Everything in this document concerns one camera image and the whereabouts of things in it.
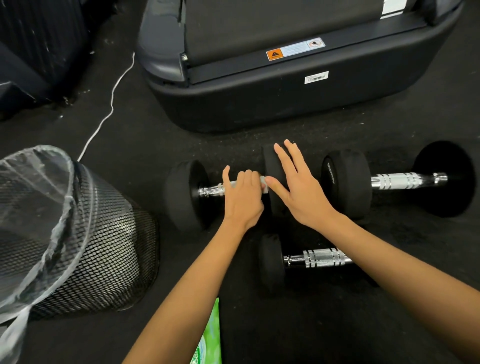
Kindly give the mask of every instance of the left hand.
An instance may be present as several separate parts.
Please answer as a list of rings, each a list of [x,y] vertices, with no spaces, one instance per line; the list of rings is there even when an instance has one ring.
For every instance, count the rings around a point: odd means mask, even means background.
[[[223,170],[223,187],[225,188],[225,217],[224,222],[233,224],[245,233],[256,225],[264,210],[262,203],[262,187],[260,174],[246,170],[239,172],[237,184],[232,187],[228,172],[230,166]]]

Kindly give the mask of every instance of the white cable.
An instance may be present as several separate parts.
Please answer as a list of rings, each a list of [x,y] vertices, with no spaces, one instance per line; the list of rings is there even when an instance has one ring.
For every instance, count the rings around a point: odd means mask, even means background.
[[[117,82],[115,83],[115,85],[113,86],[113,89],[112,89],[112,98],[110,99],[110,107],[112,108],[112,110],[110,110],[110,113],[108,113],[108,115],[106,117],[103,118],[103,120],[100,122],[100,124],[98,125],[98,128],[95,130],[95,132],[92,134],[92,136],[90,137],[90,139],[88,139],[88,141],[86,142],[85,146],[84,146],[84,149],[82,150],[82,152],[80,153],[80,156],[78,157],[77,161],[80,162],[80,160],[83,158],[85,152],[87,151],[87,148],[88,148],[88,145],[90,144],[90,142],[93,140],[93,138],[95,138],[95,136],[98,134],[98,132],[100,131],[100,129],[102,128],[102,125],[104,123],[105,120],[107,120],[110,116],[112,116],[113,114],[113,94],[115,93],[115,89],[117,88],[117,86],[119,85],[121,79],[127,74],[127,72],[129,70],[131,70],[133,68],[133,65],[135,64],[135,52],[133,52],[132,54],[132,64],[130,65],[129,68],[127,68],[125,70],[125,72],[122,74],[122,76],[120,76],[120,78],[117,80]]]

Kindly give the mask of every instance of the rubber weight plate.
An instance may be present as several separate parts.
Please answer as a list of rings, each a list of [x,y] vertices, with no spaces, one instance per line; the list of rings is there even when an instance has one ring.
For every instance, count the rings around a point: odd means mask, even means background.
[[[272,176],[278,179],[278,181],[288,190],[287,176],[283,170],[282,163],[273,149],[273,145],[263,146],[262,153],[265,163],[265,176]],[[270,197],[270,206],[272,209],[272,215],[275,217],[284,217],[288,212],[287,206],[283,203],[282,199],[272,190],[268,191]]]
[[[362,152],[344,149],[329,153],[322,163],[320,185],[335,210],[351,219],[364,218],[372,202],[372,181]]]
[[[185,161],[170,170],[163,190],[167,214],[180,231],[201,230],[213,217],[211,199],[198,196],[199,187],[210,185],[203,165]]]
[[[443,187],[412,191],[415,200],[427,212],[443,218],[465,212],[480,215],[478,168],[479,143],[438,141],[427,145],[415,159],[412,171],[425,174],[444,172],[448,176],[448,182]]]
[[[283,254],[277,234],[266,234],[260,241],[258,261],[262,283],[272,293],[282,289],[285,278]]]

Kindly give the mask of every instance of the treadmill belt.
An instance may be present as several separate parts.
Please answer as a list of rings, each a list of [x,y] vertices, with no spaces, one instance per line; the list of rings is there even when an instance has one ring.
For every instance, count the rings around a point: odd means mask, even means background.
[[[187,0],[186,52],[190,65],[206,64],[378,20],[383,6],[383,0]]]

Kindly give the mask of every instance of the green package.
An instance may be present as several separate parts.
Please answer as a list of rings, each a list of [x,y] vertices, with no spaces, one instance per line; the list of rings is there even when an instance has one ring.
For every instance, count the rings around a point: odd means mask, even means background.
[[[198,343],[190,364],[221,364],[220,351],[220,318],[218,316],[218,298],[208,319],[207,327]]]

